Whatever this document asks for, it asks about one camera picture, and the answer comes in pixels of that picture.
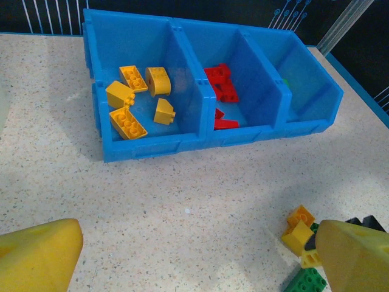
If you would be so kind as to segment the small yellow sloped lego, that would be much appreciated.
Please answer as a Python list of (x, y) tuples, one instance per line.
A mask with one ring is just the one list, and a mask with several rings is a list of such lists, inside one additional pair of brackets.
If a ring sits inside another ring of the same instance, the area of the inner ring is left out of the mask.
[(158, 98), (156, 112), (154, 115), (154, 122), (163, 125), (169, 125), (173, 123), (175, 116), (176, 112), (168, 100)]

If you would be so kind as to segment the long green lego brick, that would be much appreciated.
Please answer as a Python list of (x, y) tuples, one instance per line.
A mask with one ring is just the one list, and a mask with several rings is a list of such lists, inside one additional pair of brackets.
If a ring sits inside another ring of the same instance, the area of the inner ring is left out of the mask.
[(283, 292), (322, 292), (326, 286), (326, 280), (315, 268), (302, 268)]

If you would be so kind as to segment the long yellow lego brick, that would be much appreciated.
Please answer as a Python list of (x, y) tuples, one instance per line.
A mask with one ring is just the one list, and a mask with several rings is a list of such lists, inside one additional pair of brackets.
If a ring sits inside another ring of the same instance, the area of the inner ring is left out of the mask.
[(124, 140), (145, 137), (148, 132), (132, 115), (129, 108), (119, 108), (109, 113), (110, 121), (115, 130)]

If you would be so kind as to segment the yellow arch lego with hole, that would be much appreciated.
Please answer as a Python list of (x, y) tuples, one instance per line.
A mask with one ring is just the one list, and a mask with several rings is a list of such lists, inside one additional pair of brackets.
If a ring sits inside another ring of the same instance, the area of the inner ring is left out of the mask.
[(170, 95), (171, 82), (164, 67), (148, 67), (145, 69), (146, 83), (151, 97)]

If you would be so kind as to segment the aluminium frame post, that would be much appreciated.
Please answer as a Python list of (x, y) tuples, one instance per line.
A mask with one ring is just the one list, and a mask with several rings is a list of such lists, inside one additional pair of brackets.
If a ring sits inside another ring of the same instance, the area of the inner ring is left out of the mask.
[(332, 51), (374, 1), (351, 0), (317, 45), (317, 49), (324, 57)]

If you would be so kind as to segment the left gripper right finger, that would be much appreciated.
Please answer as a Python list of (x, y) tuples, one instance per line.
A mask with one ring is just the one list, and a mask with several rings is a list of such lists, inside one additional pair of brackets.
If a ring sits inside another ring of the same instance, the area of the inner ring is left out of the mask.
[(305, 268), (315, 266), (332, 292), (389, 292), (389, 233), (373, 215), (323, 220), (305, 244)]

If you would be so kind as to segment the blue plastic bin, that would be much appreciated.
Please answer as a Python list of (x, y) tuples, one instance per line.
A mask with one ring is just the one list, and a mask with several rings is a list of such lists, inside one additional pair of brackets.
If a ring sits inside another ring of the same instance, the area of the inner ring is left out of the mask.
[[(205, 91), (209, 94), (205, 144), (231, 146), (275, 139), (286, 123), (292, 93), (281, 87), (281, 77), (244, 26), (178, 19), (183, 39), (194, 59)], [(228, 65), (239, 97), (238, 103), (216, 99), (204, 69)], [(215, 109), (225, 120), (237, 120), (239, 128), (214, 130)]]
[(286, 123), (275, 137), (321, 133), (335, 120), (343, 91), (291, 30), (246, 27), (292, 93)]
[[(86, 9), (84, 50), (93, 79), (95, 124), (102, 137), (105, 162), (171, 155), (205, 146), (212, 89), (180, 22), (163, 16)], [(124, 140), (113, 128), (106, 88), (120, 79), (121, 66), (165, 68), (175, 118), (170, 125), (154, 122), (157, 98), (136, 95), (131, 113), (146, 129), (140, 139)]]

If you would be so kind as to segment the small orange-yellow lego brick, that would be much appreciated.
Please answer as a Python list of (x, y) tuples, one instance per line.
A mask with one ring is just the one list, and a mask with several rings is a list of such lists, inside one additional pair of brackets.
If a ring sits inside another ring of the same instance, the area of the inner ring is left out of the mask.
[(315, 217), (302, 204), (293, 210), (287, 217), (288, 224), (293, 228), (296, 227), (299, 222), (303, 222), (307, 227), (310, 228), (314, 220)]

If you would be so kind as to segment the square red lego brick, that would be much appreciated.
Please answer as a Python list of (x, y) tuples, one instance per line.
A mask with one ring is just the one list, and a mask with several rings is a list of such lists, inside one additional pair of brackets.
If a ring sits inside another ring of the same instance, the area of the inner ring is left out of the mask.
[(212, 68), (205, 68), (204, 72), (211, 85), (229, 84), (231, 71), (227, 64), (221, 63)]

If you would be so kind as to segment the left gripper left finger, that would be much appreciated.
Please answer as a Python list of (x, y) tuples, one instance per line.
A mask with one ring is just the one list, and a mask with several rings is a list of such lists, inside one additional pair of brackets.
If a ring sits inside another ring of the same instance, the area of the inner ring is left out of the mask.
[(73, 218), (0, 235), (0, 292), (67, 292), (82, 248)]

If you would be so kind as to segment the long red lego brick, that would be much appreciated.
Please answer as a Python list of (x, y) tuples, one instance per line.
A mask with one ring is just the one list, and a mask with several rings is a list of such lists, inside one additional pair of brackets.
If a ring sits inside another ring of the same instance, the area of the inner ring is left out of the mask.
[(227, 130), (232, 128), (239, 128), (237, 120), (215, 119), (214, 130)]

